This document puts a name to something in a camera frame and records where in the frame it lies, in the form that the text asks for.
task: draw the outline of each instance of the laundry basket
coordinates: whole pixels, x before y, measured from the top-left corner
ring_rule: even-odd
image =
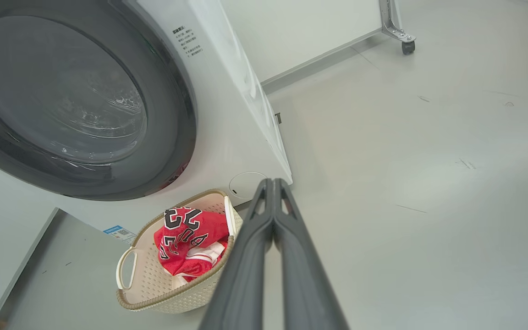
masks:
[[[232,207],[229,197],[221,190],[208,190],[190,198],[176,207],[191,207],[203,211],[225,214],[230,227],[227,249],[222,259],[205,274],[191,282],[173,289],[173,276],[164,271],[158,261],[158,249],[154,243],[154,233],[163,226],[164,215],[159,215],[148,223],[130,247],[120,258],[115,272],[117,280],[117,301],[130,311],[151,309],[162,313],[184,313],[209,302],[222,267],[226,264],[233,249],[233,239],[242,226],[242,218]],[[123,284],[121,269],[130,253],[134,253],[134,267],[129,286]]]

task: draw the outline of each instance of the white basket handle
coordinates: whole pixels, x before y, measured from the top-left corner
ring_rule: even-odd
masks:
[[[132,268],[132,275],[130,276],[130,284],[128,286],[123,285],[123,279],[121,278],[121,269],[123,268],[123,263],[130,255],[130,253],[134,253],[134,267]],[[121,258],[119,258],[119,262],[117,263],[117,269],[115,270],[115,281],[117,282],[117,287],[120,290],[129,290],[132,286],[132,282],[134,281],[134,274],[136,273],[136,262],[138,261],[138,253],[136,253],[134,247],[130,247],[127,249],[126,252],[123,253]]]
[[[228,231],[230,236],[237,235],[237,229],[235,227],[235,215],[233,214],[233,206],[229,197],[224,197],[224,207],[225,207],[225,218],[228,223]]]

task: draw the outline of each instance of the black wheel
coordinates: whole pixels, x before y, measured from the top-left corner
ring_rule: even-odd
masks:
[[[403,42],[402,43],[402,53],[408,55],[415,51],[415,42]]]

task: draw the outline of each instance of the metal frame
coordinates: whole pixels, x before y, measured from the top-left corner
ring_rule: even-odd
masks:
[[[396,40],[400,40],[405,44],[415,41],[417,37],[409,35],[404,30],[396,27],[392,21],[392,9],[394,7],[393,0],[379,0],[380,2],[380,15],[382,18],[382,33],[390,36]]]

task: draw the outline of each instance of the floor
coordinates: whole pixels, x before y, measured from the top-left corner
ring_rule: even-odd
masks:
[[[270,94],[293,194],[352,329],[526,329],[528,0],[401,2],[415,54],[373,37]],[[120,307],[126,248],[61,219],[7,329],[195,330],[204,308]],[[271,249],[267,330],[280,264]]]

